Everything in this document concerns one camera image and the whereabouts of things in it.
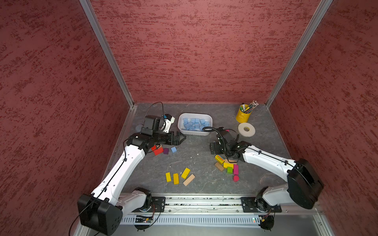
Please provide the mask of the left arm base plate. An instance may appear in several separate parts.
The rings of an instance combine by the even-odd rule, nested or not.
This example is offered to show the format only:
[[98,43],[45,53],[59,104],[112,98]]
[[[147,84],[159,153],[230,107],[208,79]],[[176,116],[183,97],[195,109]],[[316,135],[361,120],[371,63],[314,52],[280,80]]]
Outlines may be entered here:
[[157,196],[152,196],[148,198],[148,208],[147,212],[164,212],[165,210],[165,203],[166,203],[166,198],[165,197],[157,197]]

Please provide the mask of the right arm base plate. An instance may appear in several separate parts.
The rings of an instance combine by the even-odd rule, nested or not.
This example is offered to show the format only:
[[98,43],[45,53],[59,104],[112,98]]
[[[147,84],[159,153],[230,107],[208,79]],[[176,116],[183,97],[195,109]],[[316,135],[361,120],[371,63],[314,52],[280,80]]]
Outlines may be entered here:
[[282,208],[280,205],[269,205],[262,198],[256,197],[241,197],[241,206],[244,213],[281,213]]

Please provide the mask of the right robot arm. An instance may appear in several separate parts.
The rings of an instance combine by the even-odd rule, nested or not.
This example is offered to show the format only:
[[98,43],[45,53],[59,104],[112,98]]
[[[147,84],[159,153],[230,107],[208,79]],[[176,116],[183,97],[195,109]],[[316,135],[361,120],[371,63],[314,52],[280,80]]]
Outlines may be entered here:
[[265,152],[248,142],[239,141],[239,136],[234,138],[229,130],[222,127],[208,126],[202,130],[216,133],[218,143],[214,150],[219,150],[226,161],[259,166],[285,181],[283,185],[260,190],[253,203],[258,211],[268,212],[274,206],[291,203],[312,209],[318,201],[324,183],[307,160],[296,161]]

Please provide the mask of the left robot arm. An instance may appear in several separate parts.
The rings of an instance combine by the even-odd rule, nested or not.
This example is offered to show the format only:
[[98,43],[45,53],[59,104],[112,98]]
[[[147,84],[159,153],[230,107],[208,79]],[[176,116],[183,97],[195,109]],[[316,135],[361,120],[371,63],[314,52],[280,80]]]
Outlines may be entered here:
[[136,209],[153,208],[149,190],[136,188],[119,202],[121,192],[139,162],[154,146],[174,145],[174,132],[170,131],[175,119],[170,114],[161,117],[147,115],[141,131],[130,135],[123,142],[119,160],[91,194],[83,194],[78,202],[78,218],[81,225],[106,236],[119,227],[123,216]]

